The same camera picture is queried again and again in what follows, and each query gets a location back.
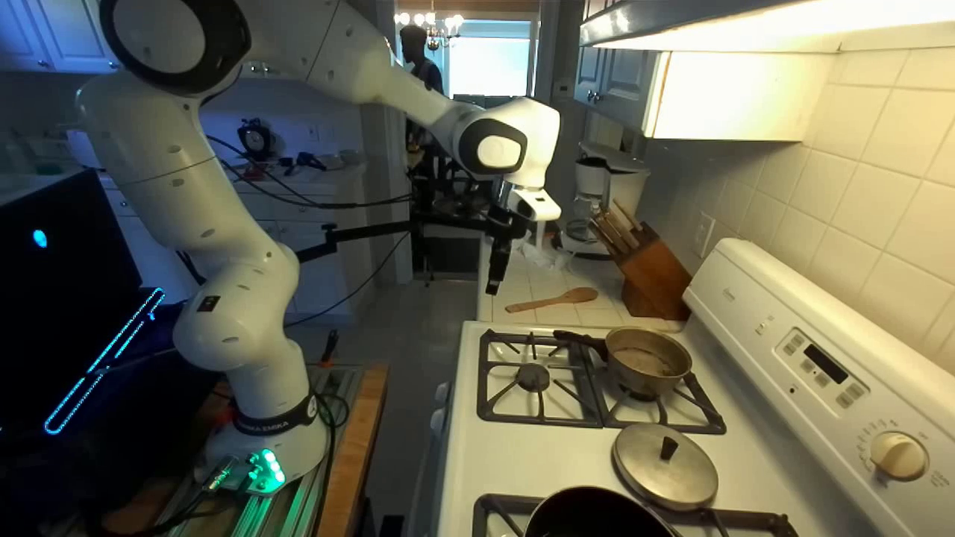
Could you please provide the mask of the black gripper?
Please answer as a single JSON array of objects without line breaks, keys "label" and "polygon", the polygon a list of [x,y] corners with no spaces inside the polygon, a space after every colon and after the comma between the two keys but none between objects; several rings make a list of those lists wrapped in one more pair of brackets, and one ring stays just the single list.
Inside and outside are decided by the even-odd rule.
[{"label": "black gripper", "polygon": [[532,218],[535,218],[535,209],[524,200],[520,200],[514,209],[491,206],[487,212],[484,231],[491,248],[487,286],[484,286],[487,295],[497,292],[503,278],[500,260],[511,254],[511,245],[527,231]]}]

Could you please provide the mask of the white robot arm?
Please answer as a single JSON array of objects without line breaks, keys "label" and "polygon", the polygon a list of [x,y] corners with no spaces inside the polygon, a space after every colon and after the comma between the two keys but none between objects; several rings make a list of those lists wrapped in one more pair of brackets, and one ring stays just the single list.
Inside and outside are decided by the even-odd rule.
[{"label": "white robot arm", "polygon": [[106,176],[156,240],[200,261],[205,279],[172,325],[176,352],[230,382],[235,418],[211,436],[202,470],[272,495],[330,451],[282,313],[302,255],[245,209],[200,125],[250,60],[350,105],[384,105],[467,172],[500,185],[500,209],[552,221],[545,193],[561,112],[535,99],[454,102],[393,61],[388,37],[345,0],[97,0],[118,69],[75,96]]}]

